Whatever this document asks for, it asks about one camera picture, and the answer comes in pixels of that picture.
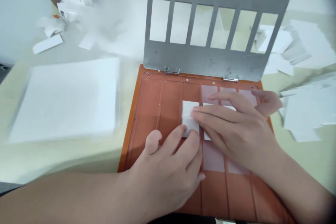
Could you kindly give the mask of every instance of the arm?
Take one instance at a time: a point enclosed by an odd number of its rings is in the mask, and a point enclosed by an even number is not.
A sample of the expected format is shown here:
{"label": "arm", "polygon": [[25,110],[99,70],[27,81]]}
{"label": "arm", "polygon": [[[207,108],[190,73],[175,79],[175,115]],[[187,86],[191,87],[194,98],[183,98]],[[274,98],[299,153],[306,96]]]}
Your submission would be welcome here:
{"label": "arm", "polygon": [[283,151],[259,176],[278,194],[298,223],[328,223],[335,196]]}
{"label": "arm", "polygon": [[193,118],[228,157],[261,177],[283,200],[298,223],[325,223],[335,197],[278,145],[266,119],[281,101],[273,92],[254,90],[265,103],[256,107],[239,93],[217,93],[233,111],[219,105],[195,107]]}
{"label": "arm", "polygon": [[126,172],[55,174],[4,195],[0,223],[139,224],[181,208],[205,178],[196,131],[176,151],[185,130],[177,127],[161,148],[161,133],[151,132]]}

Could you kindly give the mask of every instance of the hand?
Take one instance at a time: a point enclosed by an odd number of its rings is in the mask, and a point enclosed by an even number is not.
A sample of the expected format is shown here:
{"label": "hand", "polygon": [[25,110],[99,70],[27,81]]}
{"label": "hand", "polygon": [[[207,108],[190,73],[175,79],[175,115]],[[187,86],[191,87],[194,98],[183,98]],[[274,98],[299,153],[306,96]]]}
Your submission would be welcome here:
{"label": "hand", "polygon": [[199,134],[191,131],[176,150],[186,129],[185,125],[174,129],[161,148],[158,148],[162,138],[160,131],[152,131],[144,151],[129,170],[130,197],[142,209],[146,221],[181,208],[205,179],[200,172],[202,145]]}
{"label": "hand", "polygon": [[258,175],[283,153],[266,121],[282,104],[273,92],[252,93],[265,103],[253,107],[240,93],[220,92],[209,99],[228,100],[237,111],[209,105],[194,107],[191,115],[224,154]]}

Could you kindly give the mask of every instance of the right hand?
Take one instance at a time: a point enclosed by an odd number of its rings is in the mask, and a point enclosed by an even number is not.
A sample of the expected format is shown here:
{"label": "right hand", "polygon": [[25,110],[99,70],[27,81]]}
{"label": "right hand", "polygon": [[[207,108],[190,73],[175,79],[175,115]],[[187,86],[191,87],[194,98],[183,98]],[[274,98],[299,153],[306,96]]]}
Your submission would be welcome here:
{"label": "right hand", "polygon": [[213,143],[229,158],[259,175],[284,152],[266,119],[281,107],[270,91],[252,92],[265,103],[256,107],[240,93],[220,92],[210,100],[228,100],[237,111],[220,105],[194,107],[191,115],[207,132]]}

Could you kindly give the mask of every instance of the left hand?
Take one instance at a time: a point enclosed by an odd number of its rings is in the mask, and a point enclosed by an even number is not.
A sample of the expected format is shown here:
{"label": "left hand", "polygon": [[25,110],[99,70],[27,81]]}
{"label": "left hand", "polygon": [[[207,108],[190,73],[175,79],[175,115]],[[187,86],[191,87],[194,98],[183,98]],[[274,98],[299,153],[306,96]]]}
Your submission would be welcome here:
{"label": "left hand", "polygon": [[146,221],[180,209],[205,179],[200,172],[203,155],[199,134],[190,131],[177,150],[186,129],[185,125],[174,129],[161,148],[160,131],[152,131],[145,149],[129,170],[129,197]]}

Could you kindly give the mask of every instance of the fingernail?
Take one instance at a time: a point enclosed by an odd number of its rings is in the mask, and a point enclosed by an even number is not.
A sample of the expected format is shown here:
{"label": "fingernail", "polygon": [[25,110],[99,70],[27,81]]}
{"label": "fingernail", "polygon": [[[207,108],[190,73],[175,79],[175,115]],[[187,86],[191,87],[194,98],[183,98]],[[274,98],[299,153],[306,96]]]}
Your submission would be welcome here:
{"label": "fingernail", "polygon": [[203,181],[203,180],[205,180],[205,174],[204,173],[202,173],[200,176],[199,176],[200,178],[200,181]]}

